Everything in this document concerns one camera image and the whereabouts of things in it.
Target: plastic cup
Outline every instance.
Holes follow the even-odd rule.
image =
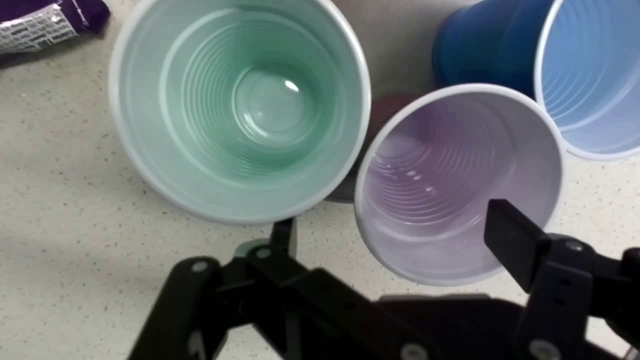
[[[158,192],[204,217],[263,224],[346,175],[370,80],[329,0],[142,0],[115,41],[110,100]]]
[[[640,1],[556,0],[540,36],[536,97],[567,149],[612,159],[640,149]]]
[[[372,141],[356,183],[356,220],[391,271],[432,286],[468,284],[499,264],[483,246],[489,197],[545,226],[564,152],[547,113],[519,92],[463,84],[398,111]]]
[[[538,37],[551,3],[480,0],[448,16],[432,50],[435,84],[488,82],[533,96]]]

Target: green plastic cup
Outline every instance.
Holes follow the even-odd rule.
[[[142,0],[115,41],[110,101],[158,192],[204,217],[265,224],[347,173],[370,80],[329,0]]]

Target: purple package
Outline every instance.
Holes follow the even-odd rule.
[[[0,0],[0,53],[35,51],[80,34],[100,34],[102,0]]]

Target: speckled countertop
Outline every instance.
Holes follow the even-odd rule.
[[[103,39],[0,68],[1,360],[125,357],[172,264],[195,254],[228,262],[240,242],[268,234],[268,226],[222,226],[178,209],[124,155],[107,109],[105,68],[134,3],[107,0],[113,20]],[[430,34],[459,6],[402,3],[340,0],[367,51],[378,93],[428,90]],[[565,192],[550,228],[619,256],[640,240],[638,178],[640,155],[605,164],[567,157]],[[372,297],[488,292],[524,299],[505,273],[444,290],[395,278],[367,254],[346,203],[319,203],[300,215],[297,254]],[[590,338],[618,353],[625,349],[599,321]],[[254,353],[274,357],[255,334],[237,329],[222,357]]]

